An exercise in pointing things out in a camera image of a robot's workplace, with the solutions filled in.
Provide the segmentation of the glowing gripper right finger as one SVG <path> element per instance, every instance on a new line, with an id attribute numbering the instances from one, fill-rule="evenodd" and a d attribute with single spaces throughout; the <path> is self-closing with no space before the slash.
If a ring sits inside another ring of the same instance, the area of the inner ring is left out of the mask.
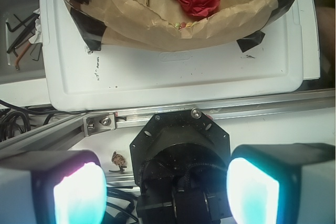
<path id="1" fill-rule="evenodd" d="M 226 186 L 237 223 L 335 223 L 335 146 L 240 145 Z"/>

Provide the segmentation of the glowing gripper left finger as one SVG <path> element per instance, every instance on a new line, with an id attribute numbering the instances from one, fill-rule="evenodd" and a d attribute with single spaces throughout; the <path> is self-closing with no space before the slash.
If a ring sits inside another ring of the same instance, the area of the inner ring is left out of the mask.
<path id="1" fill-rule="evenodd" d="M 1 223 L 101 223 L 106 201 L 92 151 L 1 152 Z"/>

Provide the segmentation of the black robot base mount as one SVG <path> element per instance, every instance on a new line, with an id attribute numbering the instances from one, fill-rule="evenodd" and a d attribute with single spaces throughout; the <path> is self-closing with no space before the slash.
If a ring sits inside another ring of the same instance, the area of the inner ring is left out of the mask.
<path id="1" fill-rule="evenodd" d="M 130 144 L 142 223 L 220 223 L 231 217 L 229 134 L 198 110 L 159 113 Z"/>

